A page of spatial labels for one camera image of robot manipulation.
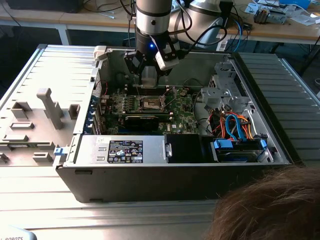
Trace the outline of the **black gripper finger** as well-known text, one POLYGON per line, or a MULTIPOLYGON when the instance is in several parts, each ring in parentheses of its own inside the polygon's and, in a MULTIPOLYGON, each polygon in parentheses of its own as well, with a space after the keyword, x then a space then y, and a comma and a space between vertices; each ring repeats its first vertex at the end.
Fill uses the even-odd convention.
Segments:
POLYGON ((126 51, 124 61, 128 71, 138 79, 138 84, 142 85, 142 73, 147 63, 146 56, 138 50, 126 51))
POLYGON ((159 66, 155 67, 156 70, 156 82, 155 82, 155 86, 157 87, 159 85, 159 81, 160 81, 160 77, 163 76, 168 76, 172 69, 168 69, 168 70, 161 70, 159 66))

